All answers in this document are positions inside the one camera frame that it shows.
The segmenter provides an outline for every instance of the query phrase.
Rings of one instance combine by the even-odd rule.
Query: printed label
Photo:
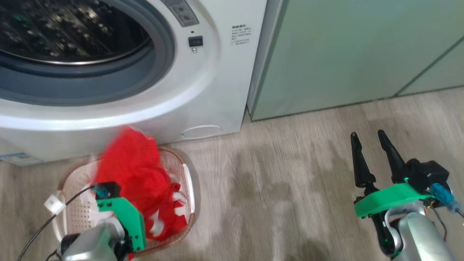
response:
[[[44,162],[43,160],[34,158],[26,153],[0,155],[0,160],[7,161],[21,167]]]
[[[197,25],[198,18],[185,0],[161,0],[171,10],[182,27]]]
[[[55,215],[58,215],[66,208],[66,204],[53,194],[45,201],[44,206]]]
[[[251,27],[247,25],[232,26],[231,45],[238,46],[250,42]]]

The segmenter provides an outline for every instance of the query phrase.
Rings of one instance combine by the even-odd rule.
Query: green bracket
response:
[[[408,183],[398,183],[389,188],[369,194],[354,204],[354,210],[358,217],[364,218],[416,200],[424,200],[431,197],[433,196],[419,194]]]
[[[132,238],[132,248],[134,252],[140,252],[147,245],[145,236],[145,223],[140,212],[123,197],[115,197],[97,200],[98,210],[113,211],[115,216],[127,230],[128,236]]]

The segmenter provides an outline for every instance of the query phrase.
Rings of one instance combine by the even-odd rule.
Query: plastic basket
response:
[[[193,184],[190,171],[179,154],[168,149],[160,148],[160,156],[164,169],[171,177],[173,182],[180,184],[180,192],[187,199],[187,210],[185,218],[187,226],[179,233],[169,237],[165,241],[147,240],[145,250],[136,254],[142,256],[152,252],[169,247],[181,241],[190,231],[195,219],[195,198],[193,195]],[[57,196],[63,202],[66,202],[79,191],[81,191],[89,182],[89,172],[94,171],[98,161],[85,160],[75,166],[60,182]],[[81,233],[83,230],[92,227],[89,221],[89,209],[92,199],[85,196],[85,193],[71,202],[57,218],[53,220],[53,230],[58,241],[61,241],[64,235]]]

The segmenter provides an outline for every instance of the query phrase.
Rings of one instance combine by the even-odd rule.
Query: light green cabinet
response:
[[[460,43],[433,67],[424,72],[400,95],[464,85],[464,43]]]
[[[269,0],[266,12],[252,120],[391,97],[464,35],[461,0]]]

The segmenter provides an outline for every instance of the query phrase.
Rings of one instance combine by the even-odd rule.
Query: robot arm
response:
[[[123,261],[128,249],[124,249],[124,229],[116,218],[104,220],[80,235],[63,238],[60,252],[63,261]]]
[[[375,176],[370,173],[362,146],[355,132],[351,134],[354,181],[364,188],[364,196],[354,202],[360,218],[372,219],[382,252],[394,261],[448,261],[455,260],[433,223],[425,216],[425,208],[450,206],[454,201],[446,183],[449,172],[435,161],[420,163],[403,161],[383,130],[378,132],[382,149],[386,152],[392,182],[384,190],[374,186]],[[390,217],[402,215],[390,222]]]
[[[119,196],[116,183],[96,184],[100,211],[113,211],[115,217],[101,220],[81,234],[67,235],[60,243],[63,261],[125,261],[128,254],[146,246],[145,224],[140,212]]]

